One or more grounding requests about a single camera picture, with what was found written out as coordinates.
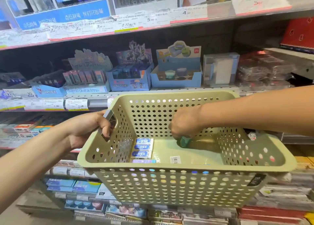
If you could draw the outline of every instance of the blue and white eraser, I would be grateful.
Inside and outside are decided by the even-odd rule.
[[[132,151],[152,151],[153,150],[153,144],[136,144],[133,147]]]
[[[132,163],[149,164],[149,163],[156,163],[156,160],[132,160]]]
[[[152,158],[152,151],[134,151],[131,153],[131,159],[145,160]]]
[[[153,144],[154,143],[154,139],[151,138],[137,138],[135,141],[135,144]]]

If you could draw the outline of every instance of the right arm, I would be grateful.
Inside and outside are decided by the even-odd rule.
[[[171,121],[174,136],[194,136],[208,127],[241,127],[314,136],[314,86],[180,108]]]

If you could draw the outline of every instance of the shopping basket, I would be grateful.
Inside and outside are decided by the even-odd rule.
[[[296,167],[280,140],[263,131],[251,140],[243,128],[205,128],[182,148],[168,128],[180,107],[236,97],[232,91],[118,96],[104,115],[116,119],[110,138],[93,132],[78,163],[122,203],[241,207],[267,176]],[[130,163],[136,138],[154,139],[152,159],[157,163]]]

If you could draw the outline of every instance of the basket bottom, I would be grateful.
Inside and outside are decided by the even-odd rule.
[[[212,137],[192,139],[187,148],[180,146],[179,141],[154,138],[152,159],[157,163],[170,163],[171,157],[179,156],[181,164],[224,165],[221,151]]]

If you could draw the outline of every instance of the person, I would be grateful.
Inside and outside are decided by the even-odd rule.
[[[194,136],[207,127],[242,127],[314,136],[314,86],[257,93],[227,101],[179,108],[173,136]],[[110,135],[105,110],[68,119],[0,158],[0,213],[65,153],[81,148],[92,131]]]

